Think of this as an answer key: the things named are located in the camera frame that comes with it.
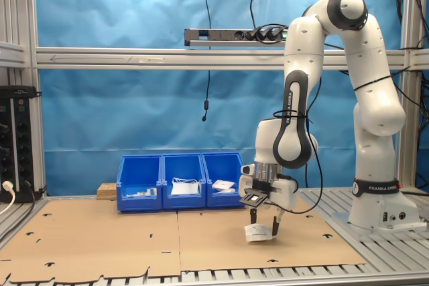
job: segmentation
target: cardboard floor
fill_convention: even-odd
[[[11,282],[78,283],[149,267],[180,275],[177,213],[119,214],[109,200],[50,201],[0,251],[0,282],[11,273]]]
[[[299,200],[296,211],[307,208]],[[257,221],[271,226],[275,214],[258,210]],[[154,277],[365,263],[314,211],[284,214],[271,241],[246,242],[249,222],[248,210],[118,214],[116,202],[108,200],[50,201],[0,251],[0,283],[9,274],[13,283],[82,283],[138,277],[148,269]]]
[[[308,208],[298,198],[294,211]],[[258,209],[257,223],[272,227],[276,214],[273,207]],[[246,242],[243,227],[250,224],[249,210],[179,212],[178,219],[183,271],[365,263],[315,211],[285,213],[278,237],[262,242]]]

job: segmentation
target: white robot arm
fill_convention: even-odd
[[[276,118],[260,122],[255,165],[242,169],[239,191],[242,202],[252,207],[251,222],[255,223],[260,204],[275,204],[280,214],[296,205],[297,183],[287,180],[291,178],[282,170],[298,169],[317,153],[317,140],[306,128],[306,113],[309,94],[322,74],[324,41],[329,35],[339,35],[344,43],[357,97],[356,193],[349,221],[371,230],[416,227],[417,208],[399,192],[394,176],[391,136],[403,127],[405,112],[391,79],[379,24],[368,14],[364,0],[320,0],[290,24],[283,110],[274,114]],[[273,236],[278,221],[274,219]]]

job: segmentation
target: white card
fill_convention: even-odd
[[[217,189],[217,190],[228,190],[233,185],[234,185],[234,182],[224,181],[224,180],[217,180],[212,185],[212,188]]]
[[[246,231],[247,242],[271,240],[273,238],[271,230],[264,224],[250,224],[244,227],[244,229]]]
[[[172,194],[197,194],[199,185],[198,182],[173,182]]]
[[[235,192],[235,189],[231,188],[231,189],[221,190],[218,192],[218,194],[232,194],[233,192]]]

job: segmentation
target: blue plastic bin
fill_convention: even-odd
[[[240,153],[203,153],[202,160],[207,180],[207,206],[209,208],[244,207],[240,203],[239,182],[243,160]],[[212,189],[217,180],[234,182],[232,188],[235,192],[220,194]]]
[[[162,208],[189,209],[206,206],[206,178],[201,154],[162,155]],[[172,179],[195,179],[200,182],[198,194],[171,195]]]
[[[119,211],[154,211],[162,209],[161,155],[124,155],[116,183]],[[128,196],[156,188],[156,196]]]

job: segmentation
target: blue curtain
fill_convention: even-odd
[[[289,24],[318,0],[254,0],[257,25]],[[387,49],[400,46],[394,0],[365,0]],[[251,28],[250,0],[208,0],[213,28]],[[183,48],[184,29],[208,27],[205,0],[37,0],[40,46]],[[341,45],[338,38],[328,38]],[[283,72],[41,70],[46,177],[51,195],[94,194],[114,182],[122,155],[239,151],[255,154],[258,122],[282,106]],[[325,186],[351,186],[355,174],[349,78],[323,73],[310,131],[320,144]],[[319,186],[316,162],[310,186]],[[293,171],[304,185],[304,170]]]

